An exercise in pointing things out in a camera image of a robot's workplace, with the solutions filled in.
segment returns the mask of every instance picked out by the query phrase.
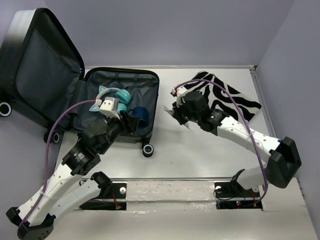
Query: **headphones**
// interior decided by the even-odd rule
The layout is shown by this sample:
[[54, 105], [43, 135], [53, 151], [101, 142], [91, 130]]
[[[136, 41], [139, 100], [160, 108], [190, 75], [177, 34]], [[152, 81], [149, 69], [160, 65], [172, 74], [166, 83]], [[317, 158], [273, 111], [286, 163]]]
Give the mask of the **headphones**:
[[110, 87], [107, 88], [105, 86], [99, 86], [99, 94], [95, 98], [95, 104], [92, 105], [90, 108], [90, 112], [98, 112], [99, 111], [99, 106], [102, 103], [101, 97], [107, 93], [115, 92], [115, 97], [119, 99], [120, 103], [118, 104], [117, 107], [117, 113], [119, 114], [120, 111], [127, 111], [127, 106], [131, 100], [131, 95], [130, 92], [128, 92], [125, 89], [119, 89], [115, 87]]

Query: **suitcase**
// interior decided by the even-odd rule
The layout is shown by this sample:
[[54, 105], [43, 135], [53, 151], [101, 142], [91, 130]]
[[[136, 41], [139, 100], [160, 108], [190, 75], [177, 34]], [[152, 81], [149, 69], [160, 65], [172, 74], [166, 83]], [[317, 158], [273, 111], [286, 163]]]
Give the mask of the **suitcase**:
[[[133, 136], [121, 135], [117, 139], [140, 142], [144, 149], [153, 132], [158, 75], [148, 70], [111, 67], [93, 68], [85, 75], [81, 55], [49, 9], [23, 10], [14, 15], [0, 48], [0, 117], [8, 117], [13, 108], [49, 132], [67, 108], [95, 99], [99, 86], [128, 90], [128, 112], [132, 113], [135, 107], [147, 109], [147, 125], [138, 128]], [[103, 118], [100, 112], [89, 111], [91, 105], [76, 108], [59, 128], [81, 131], [92, 120]]]

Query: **suitcase wheel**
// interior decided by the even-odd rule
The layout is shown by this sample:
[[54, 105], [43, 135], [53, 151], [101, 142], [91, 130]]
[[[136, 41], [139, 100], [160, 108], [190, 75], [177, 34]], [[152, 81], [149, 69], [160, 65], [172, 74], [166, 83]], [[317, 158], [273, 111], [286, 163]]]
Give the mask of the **suitcase wheel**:
[[142, 146], [142, 154], [146, 158], [150, 158], [155, 152], [154, 146], [151, 144], [145, 144]]
[[[47, 131], [43, 136], [43, 140], [45, 143], [47, 143], [48, 137], [49, 137], [49, 132]], [[50, 139], [50, 143], [57, 144], [59, 141], [60, 141], [60, 134], [57, 132], [54, 132]]]
[[0, 102], [0, 118], [9, 117], [12, 113], [12, 107], [6, 101]]

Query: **cat ear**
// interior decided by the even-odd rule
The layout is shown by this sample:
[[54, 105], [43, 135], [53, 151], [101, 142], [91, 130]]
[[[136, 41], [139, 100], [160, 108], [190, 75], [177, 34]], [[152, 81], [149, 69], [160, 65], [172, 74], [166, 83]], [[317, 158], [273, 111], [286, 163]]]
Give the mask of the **cat ear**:
[[95, 104], [93, 104], [90, 109], [89, 109], [90, 112], [99, 112], [99, 109], [97, 108], [97, 106]]
[[101, 93], [103, 90], [106, 90], [107, 88], [105, 86], [99, 86], [99, 93]]

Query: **blue cup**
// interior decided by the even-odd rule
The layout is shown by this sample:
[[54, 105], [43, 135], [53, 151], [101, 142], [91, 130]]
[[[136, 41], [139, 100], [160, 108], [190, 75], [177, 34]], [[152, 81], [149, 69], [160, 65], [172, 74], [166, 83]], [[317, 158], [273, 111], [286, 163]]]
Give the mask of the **blue cup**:
[[132, 116], [139, 117], [138, 129], [144, 129], [148, 126], [148, 110], [143, 106], [136, 106], [132, 110]]

